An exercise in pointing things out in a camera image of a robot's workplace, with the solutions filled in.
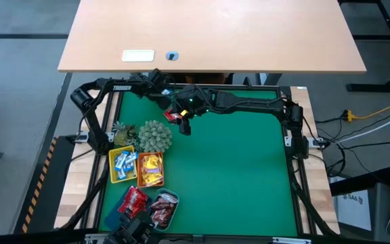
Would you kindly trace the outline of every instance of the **yellow snack packet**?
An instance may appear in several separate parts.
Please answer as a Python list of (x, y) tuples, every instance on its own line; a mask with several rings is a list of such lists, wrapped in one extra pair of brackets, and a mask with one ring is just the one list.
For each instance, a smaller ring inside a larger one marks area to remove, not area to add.
[(156, 155), (144, 157), (142, 162), (142, 180), (146, 186), (153, 186), (163, 181), (162, 159)]

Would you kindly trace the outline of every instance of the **yellow cable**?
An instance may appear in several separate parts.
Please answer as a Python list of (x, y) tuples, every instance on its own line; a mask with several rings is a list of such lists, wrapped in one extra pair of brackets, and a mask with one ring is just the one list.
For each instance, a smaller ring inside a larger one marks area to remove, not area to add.
[(390, 106), (388, 106), (388, 107), (386, 107), (386, 108), (384, 108), (382, 110), (379, 110), (379, 111), (377, 111), (375, 113), (372, 113), (370, 115), (364, 116), (364, 117), (358, 117), (358, 116), (352, 114), (350, 110), (348, 110), (347, 111), (347, 120), (348, 120), (348, 122), (351, 122), (353, 119), (367, 119), (367, 118), (373, 117), (373, 116), (375, 116), (375, 115), (377, 115), (379, 113), (385, 112), (388, 109), (390, 109)]

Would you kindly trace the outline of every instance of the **white cable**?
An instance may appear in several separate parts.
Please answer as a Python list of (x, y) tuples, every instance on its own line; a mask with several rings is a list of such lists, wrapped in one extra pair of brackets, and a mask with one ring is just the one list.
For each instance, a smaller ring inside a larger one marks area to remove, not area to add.
[(352, 137), (349, 137), (349, 138), (342, 139), (342, 140), (340, 140), (339, 142), (335, 142), (335, 144), (340, 144), (340, 143), (342, 143), (342, 142), (345, 142), (345, 141), (348, 141), (348, 140), (351, 140), (351, 139), (355, 139), (355, 138), (358, 138), (358, 137), (361, 137), (361, 136), (365, 136), (366, 134), (369, 134), (369, 133), (372, 133), (372, 132), (374, 132), (374, 131), (376, 131), (376, 130), (378, 130), (378, 129), (381, 129), (381, 128), (383, 128), (383, 127), (386, 126), (386, 125), (390, 125), (390, 121), (387, 122), (387, 123), (384, 124), (384, 125), (381, 125), (381, 126), (375, 128), (375, 129), (371, 129), (370, 131), (364, 132), (364, 133), (359, 134), (359, 135), (356, 135), (356, 136), (352, 136)]

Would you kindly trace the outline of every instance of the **metal bracket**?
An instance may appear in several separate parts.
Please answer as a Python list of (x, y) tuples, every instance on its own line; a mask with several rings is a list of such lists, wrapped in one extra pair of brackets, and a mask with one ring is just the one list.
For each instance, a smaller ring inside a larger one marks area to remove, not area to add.
[[(285, 146), (291, 146), (291, 136), (284, 136), (284, 143)], [(323, 138), (316, 138), (317, 141), (320, 143), (320, 145), (315, 142), (314, 143), (314, 138), (307, 138), (308, 140), (308, 147), (309, 148), (325, 148), (326, 146), (324, 145), (325, 141)]]
[(311, 240), (274, 237), (273, 243), (280, 243), (280, 244), (311, 244)]
[(85, 235), (85, 244), (103, 244), (109, 234), (88, 234)]
[[(115, 132), (105, 132), (108, 135), (108, 141), (114, 142)], [(76, 143), (88, 142), (88, 131), (81, 131), (76, 140)]]
[(193, 243), (203, 243), (204, 236), (203, 235), (192, 235), (192, 242)]

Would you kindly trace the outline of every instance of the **green succulent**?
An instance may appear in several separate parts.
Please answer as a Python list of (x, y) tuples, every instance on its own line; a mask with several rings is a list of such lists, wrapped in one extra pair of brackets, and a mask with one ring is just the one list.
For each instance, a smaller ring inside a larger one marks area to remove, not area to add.
[(124, 123), (116, 122), (112, 126), (114, 135), (114, 143), (119, 146), (135, 146), (136, 144), (136, 126), (124, 125)]
[(158, 121), (146, 121), (139, 130), (139, 147), (144, 152), (165, 152), (173, 135), (168, 127)]

